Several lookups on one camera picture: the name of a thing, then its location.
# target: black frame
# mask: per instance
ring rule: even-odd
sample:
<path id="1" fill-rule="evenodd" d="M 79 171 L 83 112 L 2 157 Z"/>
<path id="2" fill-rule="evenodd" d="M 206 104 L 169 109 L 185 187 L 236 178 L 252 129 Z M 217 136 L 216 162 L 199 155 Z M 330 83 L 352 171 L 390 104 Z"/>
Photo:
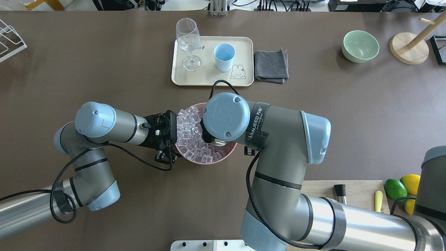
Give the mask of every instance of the black frame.
<path id="1" fill-rule="evenodd" d="M 437 59 L 437 63 L 439 65 L 446 65 L 446 59 L 443 59 L 441 54 L 440 54 L 440 49 L 438 48 L 438 44 L 437 44 L 437 39 L 438 40 L 446 40 L 446 36 L 432 36 L 429 40 L 430 43 L 432 44 L 432 50 L 434 51 L 435 54 L 435 58 Z"/>

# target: lemon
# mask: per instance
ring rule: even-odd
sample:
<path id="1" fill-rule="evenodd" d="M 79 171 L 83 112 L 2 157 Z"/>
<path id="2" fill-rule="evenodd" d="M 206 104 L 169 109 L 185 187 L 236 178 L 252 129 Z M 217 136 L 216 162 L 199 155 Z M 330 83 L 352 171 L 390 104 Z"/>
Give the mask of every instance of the lemon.
<path id="1" fill-rule="evenodd" d="M 407 196 L 407 190 L 399 180 L 388 179 L 384 184 L 386 194 L 394 201 Z"/>
<path id="2" fill-rule="evenodd" d="M 403 183 L 404 187 L 408 193 L 417 196 L 418 186 L 420 185 L 420 176 L 416 174 L 408 174 L 403 176 L 400 181 Z"/>
<path id="3" fill-rule="evenodd" d="M 413 214 L 414 207 L 415 207 L 415 200 L 406 200 L 406 203 L 404 203 L 404 209 L 409 215 Z"/>

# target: gray towel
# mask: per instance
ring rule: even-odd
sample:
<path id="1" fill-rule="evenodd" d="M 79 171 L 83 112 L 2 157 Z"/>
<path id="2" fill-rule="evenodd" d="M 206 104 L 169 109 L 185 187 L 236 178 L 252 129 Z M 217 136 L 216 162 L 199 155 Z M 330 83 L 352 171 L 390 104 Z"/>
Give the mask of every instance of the gray towel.
<path id="1" fill-rule="evenodd" d="M 262 82 L 283 84 L 288 75 L 288 64 L 280 51 L 258 50 L 254 54 L 254 76 Z"/>

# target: wooden cutting board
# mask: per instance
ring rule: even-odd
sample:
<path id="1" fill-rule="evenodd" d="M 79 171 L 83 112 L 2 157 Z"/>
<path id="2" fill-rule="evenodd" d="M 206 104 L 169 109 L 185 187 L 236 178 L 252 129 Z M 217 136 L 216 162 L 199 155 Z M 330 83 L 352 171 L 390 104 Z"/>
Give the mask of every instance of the wooden cutting board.
<path id="1" fill-rule="evenodd" d="M 333 185 L 345 184 L 345 193 L 347 196 L 347 204 L 375 210 L 375 192 L 380 190 L 383 192 L 383 210 L 389 214 L 387 197 L 384 191 L 384 183 L 382 180 L 305 180 L 302 185 L 302 193 L 314 197 L 327 197 L 336 199 L 336 193 Z M 287 251 L 311 250 L 301 249 L 288 246 Z"/>

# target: blue joint cap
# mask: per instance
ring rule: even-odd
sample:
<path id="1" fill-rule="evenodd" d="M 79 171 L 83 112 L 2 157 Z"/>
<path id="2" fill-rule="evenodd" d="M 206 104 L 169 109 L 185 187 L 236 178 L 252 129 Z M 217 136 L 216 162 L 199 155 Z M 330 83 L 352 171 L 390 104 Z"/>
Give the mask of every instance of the blue joint cap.
<path id="1" fill-rule="evenodd" d="M 424 163 L 428 162 L 429 160 L 445 155 L 446 155 L 446 146 L 436 146 L 434 148 L 431 148 L 424 155 L 424 160 L 423 163 L 421 164 L 421 167 L 424 165 Z"/>
<path id="2" fill-rule="evenodd" d="M 250 113 L 244 98 L 230 92 L 222 92 L 208 100 L 203 123 L 215 138 L 226 142 L 234 141 L 246 131 Z"/>
<path id="3" fill-rule="evenodd" d="M 301 111 L 308 151 L 308 164 L 320 164 L 324 160 L 331 134 L 328 119 Z"/>
<path id="4" fill-rule="evenodd" d="M 72 122 L 66 123 L 64 126 L 62 126 L 54 135 L 54 146 L 59 150 L 59 152 L 68 155 L 68 153 L 62 148 L 62 144 L 60 142 L 60 136 L 62 135 L 62 131 L 65 129 L 65 127 Z"/>
<path id="5" fill-rule="evenodd" d="M 116 123 L 116 111 L 107 104 L 87 102 L 76 114 L 74 125 L 78 133 L 99 138 L 109 133 Z"/>
<path id="6" fill-rule="evenodd" d="M 285 251 L 288 244 L 277 238 L 267 227 L 245 209 L 241 237 L 256 251 Z"/>
<path id="7" fill-rule="evenodd" d="M 88 204 L 90 211 L 97 211 L 104 207 L 108 207 L 111 204 L 118 201 L 121 197 L 119 192 L 118 183 L 115 180 L 101 195 L 99 195 L 94 201 Z"/>

